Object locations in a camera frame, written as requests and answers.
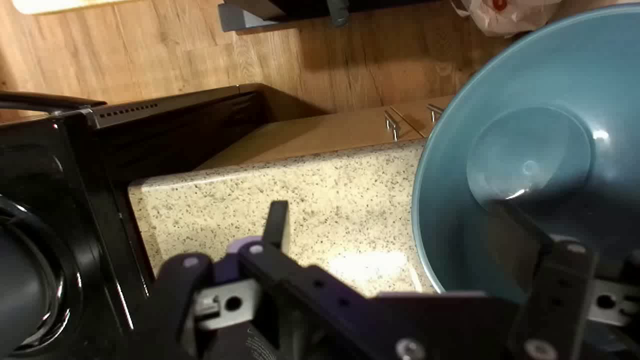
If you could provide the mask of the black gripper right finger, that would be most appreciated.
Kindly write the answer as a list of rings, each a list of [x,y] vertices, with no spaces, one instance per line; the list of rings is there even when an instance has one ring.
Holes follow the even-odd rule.
[[[516,243],[532,265],[530,287],[510,329],[516,360],[579,360],[599,254],[576,239],[554,239],[512,201],[493,204],[495,238]]]

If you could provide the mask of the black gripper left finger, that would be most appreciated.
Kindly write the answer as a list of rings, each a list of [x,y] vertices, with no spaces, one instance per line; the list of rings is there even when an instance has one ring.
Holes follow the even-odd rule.
[[[150,360],[314,360],[314,325],[288,280],[303,271],[282,252],[288,201],[271,204],[265,231],[220,259],[172,256],[150,293]]]

